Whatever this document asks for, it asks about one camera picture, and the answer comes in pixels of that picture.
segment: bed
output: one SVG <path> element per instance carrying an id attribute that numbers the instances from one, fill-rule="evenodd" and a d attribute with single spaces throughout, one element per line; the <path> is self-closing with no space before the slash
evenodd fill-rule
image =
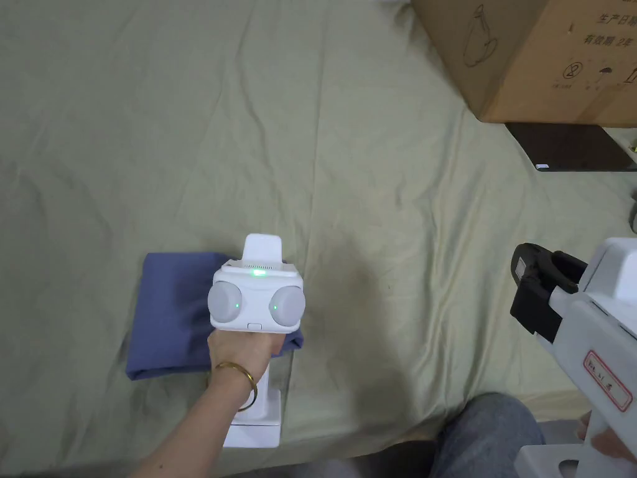
<path id="1" fill-rule="evenodd" d="M 486 391 L 586 409 L 510 317 L 509 261 L 631 235 L 637 177 L 535 171 L 408 5 L 5 1 L 0 24 L 0 473 L 152 450 L 205 377 L 125 376 L 145 254 L 250 232 L 304 275 L 306 342 L 272 365 L 281 446 L 219 474 L 431 438 Z"/>

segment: red label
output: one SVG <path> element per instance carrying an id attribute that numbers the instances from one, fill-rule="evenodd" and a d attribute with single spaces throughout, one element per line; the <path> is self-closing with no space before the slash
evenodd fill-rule
<path id="1" fill-rule="evenodd" d="M 628 410 L 633 402 L 633 394 L 599 358 L 599 355 L 594 351 L 586 354 L 584 368 L 621 412 Z"/>

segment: bracelet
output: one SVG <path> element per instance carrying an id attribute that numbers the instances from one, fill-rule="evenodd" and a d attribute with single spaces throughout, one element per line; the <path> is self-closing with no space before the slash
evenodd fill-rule
<path id="1" fill-rule="evenodd" d="M 243 375 L 246 376 L 246 378 L 250 381 L 250 387 L 252 387 L 252 391 L 254 392 L 254 396 L 252 397 L 252 401 L 250 402 L 249 405 L 240 408 L 239 410 L 237 410 L 237 412 L 243 412 L 244 410 L 249 409 L 252 405 L 254 405 L 254 402 L 257 401 L 257 393 L 258 393 L 258 389 L 257 389 L 257 384 L 255 383 L 254 379 L 252 378 L 252 375 L 250 375 L 250 372 L 248 372 L 246 369 L 244 369 L 241 365 L 239 365 L 238 363 L 234 363 L 234 362 L 221 362 L 219 365 L 217 365 L 215 367 L 215 369 L 218 368 L 233 368 L 235 370 L 238 370 L 239 372 L 241 372 Z"/>

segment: wrist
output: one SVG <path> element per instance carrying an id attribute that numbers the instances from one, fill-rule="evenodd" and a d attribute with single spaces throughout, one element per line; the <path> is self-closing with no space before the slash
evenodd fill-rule
<path id="1" fill-rule="evenodd" d="M 220 391 L 240 407 L 248 400 L 252 387 L 248 377 L 233 368 L 214 368 L 208 391 Z"/>

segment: jeans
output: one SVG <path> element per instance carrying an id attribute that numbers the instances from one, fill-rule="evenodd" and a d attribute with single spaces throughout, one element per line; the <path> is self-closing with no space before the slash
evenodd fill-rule
<path id="1" fill-rule="evenodd" d="M 471 400 L 438 436 L 431 478 L 518 478 L 513 462 L 525 445 L 543 445 L 533 415 L 515 398 L 487 393 Z"/>

